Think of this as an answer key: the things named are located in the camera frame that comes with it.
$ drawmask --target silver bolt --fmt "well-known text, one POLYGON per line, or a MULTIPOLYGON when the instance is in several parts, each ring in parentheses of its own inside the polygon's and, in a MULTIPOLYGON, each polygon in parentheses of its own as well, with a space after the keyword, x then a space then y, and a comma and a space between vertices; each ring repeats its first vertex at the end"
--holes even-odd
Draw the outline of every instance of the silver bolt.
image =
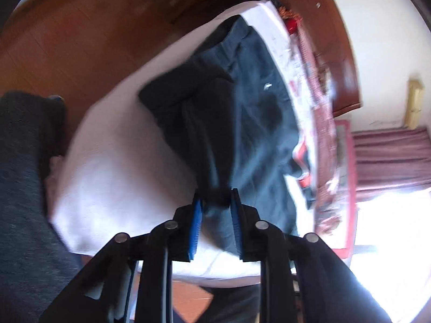
POLYGON ((307 239, 310 243, 317 243, 319 241, 319 237, 315 233, 308 233, 305 236, 305 239, 307 239))
POLYGON ((266 230, 269 227, 269 224, 266 221, 257 221, 255 226, 258 230, 266 230))
POLYGON ((127 233, 118 233, 114 237, 114 240, 117 243, 124 243, 127 239, 129 239, 129 235, 127 233))
POLYGON ((174 230, 175 228, 177 228, 178 227, 178 223, 177 223, 177 221, 174 221, 174 220, 169 220, 169 221, 166 221, 165 222, 165 228, 167 229, 167 230, 174 230))

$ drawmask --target wooden floor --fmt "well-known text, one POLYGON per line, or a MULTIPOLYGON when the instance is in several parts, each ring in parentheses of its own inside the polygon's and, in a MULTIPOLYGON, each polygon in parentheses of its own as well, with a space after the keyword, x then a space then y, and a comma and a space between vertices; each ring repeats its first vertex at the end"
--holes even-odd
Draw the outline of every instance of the wooden floor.
MULTIPOLYGON (((118 82, 201 25, 189 13, 167 21, 162 0, 31 0, 0 35, 0 96, 19 89, 59 94, 68 107, 68 135, 87 109, 118 82)), ((187 322, 210 295, 176 283, 174 306, 187 322)))

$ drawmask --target white bed sheet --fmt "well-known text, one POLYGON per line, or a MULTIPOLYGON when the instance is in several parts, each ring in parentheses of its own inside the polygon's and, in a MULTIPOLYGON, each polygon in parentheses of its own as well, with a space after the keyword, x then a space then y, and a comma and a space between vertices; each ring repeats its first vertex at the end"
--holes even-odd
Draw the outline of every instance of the white bed sheet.
MULTIPOLYGON (((150 80, 186 61, 225 19, 241 14, 266 42, 288 77, 290 39, 270 2, 245 2, 195 29, 145 64, 93 105, 71 143, 57 185, 51 222, 70 251, 94 255, 118 232, 148 233, 191 202, 192 172, 165 143, 137 94, 150 80)), ((313 230, 313 216, 292 177, 287 183, 298 209, 298 230, 313 230)), ((173 263, 173 279, 203 286, 258 283, 259 263, 243 263, 200 235, 195 260, 173 263)))

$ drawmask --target dark pants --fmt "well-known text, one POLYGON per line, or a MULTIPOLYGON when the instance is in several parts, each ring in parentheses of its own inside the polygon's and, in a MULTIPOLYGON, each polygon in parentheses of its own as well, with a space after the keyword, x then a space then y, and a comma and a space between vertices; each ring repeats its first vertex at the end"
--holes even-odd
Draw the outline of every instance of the dark pants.
MULTIPOLYGON (((65 123, 61 101, 23 92, 0 98, 0 317, 37 322, 78 272, 46 219, 43 179, 59 153, 65 123)), ((214 295, 199 322, 253 323, 259 288, 205 290, 214 295)))

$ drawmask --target curtain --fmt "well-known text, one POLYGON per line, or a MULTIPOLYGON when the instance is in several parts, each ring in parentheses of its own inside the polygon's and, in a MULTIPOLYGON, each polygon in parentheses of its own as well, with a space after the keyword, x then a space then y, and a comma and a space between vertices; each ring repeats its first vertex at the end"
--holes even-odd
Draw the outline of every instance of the curtain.
POLYGON ((363 131, 352 136, 358 202, 384 192, 431 187, 431 140, 426 128, 363 131))

